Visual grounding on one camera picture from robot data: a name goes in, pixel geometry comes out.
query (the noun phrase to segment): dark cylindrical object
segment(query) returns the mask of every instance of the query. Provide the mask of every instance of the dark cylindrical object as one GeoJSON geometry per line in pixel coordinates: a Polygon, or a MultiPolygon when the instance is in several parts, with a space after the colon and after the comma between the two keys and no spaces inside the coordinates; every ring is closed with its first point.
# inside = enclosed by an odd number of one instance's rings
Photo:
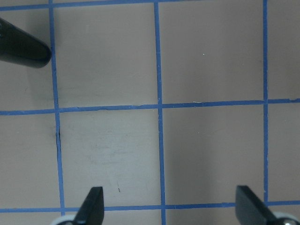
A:
{"type": "Polygon", "coordinates": [[[0,60],[41,68],[50,58],[44,42],[0,18],[0,60]]]}

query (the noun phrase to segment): vertical blue line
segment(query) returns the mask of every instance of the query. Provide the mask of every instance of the vertical blue line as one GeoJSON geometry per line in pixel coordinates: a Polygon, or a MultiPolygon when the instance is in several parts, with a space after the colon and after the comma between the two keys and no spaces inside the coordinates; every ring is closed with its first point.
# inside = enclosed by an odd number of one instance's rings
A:
{"type": "Polygon", "coordinates": [[[263,0],[263,189],[264,201],[269,199],[268,194],[268,8],[267,0],[263,0]]]}
{"type": "Polygon", "coordinates": [[[158,138],[159,138],[159,164],[160,164],[160,199],[161,199],[161,223],[166,224],[165,218],[165,163],[164,163],[164,134],[163,134],[163,100],[162,78],[160,58],[160,34],[159,34],[159,9],[158,3],[154,3],[155,41],[156,41],[156,69],[157,69],[157,108],[158,108],[158,138]]]}
{"type": "Polygon", "coordinates": [[[54,36],[54,14],[53,14],[53,0],[49,0],[49,23],[50,23],[50,40],[52,51],[52,83],[53,83],[53,99],[55,110],[55,124],[56,124],[56,146],[57,146],[57,169],[58,169],[58,182],[60,192],[60,209],[61,215],[65,215],[65,200],[64,200],[64,187],[63,187],[63,174],[62,174],[62,161],[61,161],[61,147],[60,147],[60,109],[58,105],[58,91],[57,91],[57,76],[56,76],[56,57],[55,57],[55,36],[54,36]]]}

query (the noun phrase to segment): bolt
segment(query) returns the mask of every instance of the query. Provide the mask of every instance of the bolt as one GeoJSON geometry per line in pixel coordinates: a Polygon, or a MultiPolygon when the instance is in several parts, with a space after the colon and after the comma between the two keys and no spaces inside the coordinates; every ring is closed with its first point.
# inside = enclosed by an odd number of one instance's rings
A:
{"type": "Polygon", "coordinates": [[[283,224],[284,225],[296,225],[296,222],[294,220],[291,220],[291,219],[285,219],[283,221],[283,224]]]}

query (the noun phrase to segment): blue grid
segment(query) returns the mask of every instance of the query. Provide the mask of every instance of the blue grid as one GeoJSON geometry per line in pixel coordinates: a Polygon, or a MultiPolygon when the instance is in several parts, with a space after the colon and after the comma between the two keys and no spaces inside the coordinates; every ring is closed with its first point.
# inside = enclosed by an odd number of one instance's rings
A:
{"type": "Polygon", "coordinates": [[[208,203],[208,204],[183,204],[167,205],[165,203],[165,174],[164,174],[164,142],[163,142],[163,109],[165,108],[186,108],[186,107],[213,107],[213,106],[230,106],[230,105],[263,105],[263,135],[264,135],[264,201],[268,206],[279,205],[300,205],[300,201],[268,201],[268,104],[287,104],[300,103],[298,99],[268,99],[268,24],[267,24],[267,0],[263,0],[263,100],[247,101],[219,101],[219,102],[202,102],[202,103],[177,103],[163,104],[162,101],[162,77],[161,77],[161,58],[160,58],[160,34],[159,34],[159,3],[176,2],[182,0],[104,0],[89,2],[71,2],[71,3],[53,3],[49,0],[48,4],[26,5],[0,7],[0,11],[42,9],[49,10],[50,38],[52,49],[52,82],[53,82],[53,99],[54,109],[43,110],[26,110],[26,111],[0,111],[0,115],[32,115],[32,114],[55,114],[56,122],[56,144],[57,144],[57,167],[60,192],[59,208],[13,208],[0,209],[0,213],[16,212],[76,212],[78,208],[67,208],[64,203],[61,147],[60,147],[60,113],[65,112],[82,112],[98,110],[138,110],[138,109],[158,109],[158,131],[159,131],[159,160],[160,160],[160,186],[161,186],[161,204],[144,205],[144,206],[114,206],[105,207],[106,211],[119,210],[161,210],[162,225],[166,224],[165,212],[172,209],[199,209],[199,208],[228,208],[234,207],[234,202],[227,203],[208,203]],[[157,57],[157,104],[154,105],[117,105],[117,106],[91,106],[91,107],[68,107],[60,108],[58,104],[57,77],[56,77],[56,57],[55,57],[55,38],[54,38],[54,8],[63,7],[82,7],[82,6],[100,6],[115,4],[135,4],[135,3],[153,3],[155,18],[155,37],[156,37],[156,57],[157,57]]]}

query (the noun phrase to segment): black object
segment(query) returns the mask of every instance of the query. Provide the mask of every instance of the black object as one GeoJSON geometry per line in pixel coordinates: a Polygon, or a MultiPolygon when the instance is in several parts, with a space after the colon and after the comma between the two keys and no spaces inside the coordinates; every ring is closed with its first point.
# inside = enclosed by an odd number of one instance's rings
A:
{"type": "Polygon", "coordinates": [[[73,221],[58,225],[101,225],[104,218],[102,187],[92,187],[73,221]]]}
{"type": "Polygon", "coordinates": [[[241,225],[300,225],[293,218],[276,218],[248,186],[236,188],[235,214],[241,225]]]}
{"type": "Polygon", "coordinates": [[[50,58],[44,42],[0,18],[0,60],[41,68],[50,58]]]}

